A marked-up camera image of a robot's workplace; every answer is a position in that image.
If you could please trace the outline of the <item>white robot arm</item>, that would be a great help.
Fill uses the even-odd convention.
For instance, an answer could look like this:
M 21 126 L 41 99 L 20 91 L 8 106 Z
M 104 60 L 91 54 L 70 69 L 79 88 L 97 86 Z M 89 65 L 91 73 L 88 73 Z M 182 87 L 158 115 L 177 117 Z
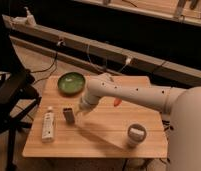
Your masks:
M 163 114 L 170 114 L 166 171 L 201 171 L 201 86 L 123 86 L 104 73 L 91 77 L 79 101 L 81 110 L 93 110 L 102 97 L 115 97 Z

